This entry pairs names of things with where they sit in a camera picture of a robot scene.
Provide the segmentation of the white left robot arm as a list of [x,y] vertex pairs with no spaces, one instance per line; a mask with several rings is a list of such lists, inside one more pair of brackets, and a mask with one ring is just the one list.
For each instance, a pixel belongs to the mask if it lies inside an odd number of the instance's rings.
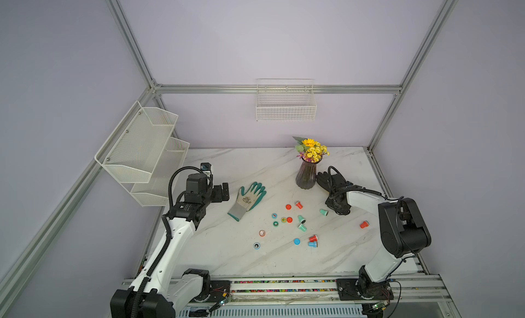
[[176,317],[191,301],[210,296],[209,271],[190,268],[174,287],[170,286],[179,256],[194,235],[211,203],[228,201],[228,185],[214,185],[212,166],[191,166],[186,189],[168,195],[167,213],[162,215],[164,235],[152,257],[127,289],[118,289],[110,301],[112,317]]

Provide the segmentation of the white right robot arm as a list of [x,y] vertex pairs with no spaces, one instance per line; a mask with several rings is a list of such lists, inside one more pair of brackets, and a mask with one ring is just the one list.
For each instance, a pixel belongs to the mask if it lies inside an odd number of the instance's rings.
[[325,204],[336,214],[345,216],[359,208],[378,218],[382,246],[359,270],[355,292],[361,298],[375,298],[406,259],[431,245],[431,235],[414,199],[391,199],[351,183],[333,166],[318,173],[316,181],[328,192]]

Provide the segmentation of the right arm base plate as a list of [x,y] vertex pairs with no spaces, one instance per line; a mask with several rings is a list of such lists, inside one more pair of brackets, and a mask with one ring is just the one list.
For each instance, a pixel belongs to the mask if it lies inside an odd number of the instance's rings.
[[341,301],[393,300],[388,282],[369,282],[361,278],[336,279],[336,290]]

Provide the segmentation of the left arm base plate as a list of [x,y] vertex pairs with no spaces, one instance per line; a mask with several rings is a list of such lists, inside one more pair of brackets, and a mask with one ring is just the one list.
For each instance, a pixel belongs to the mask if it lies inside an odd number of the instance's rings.
[[224,298],[227,298],[231,294],[231,282],[230,281],[214,281],[212,280],[210,285],[205,289],[205,293],[195,297],[191,303],[216,303]]

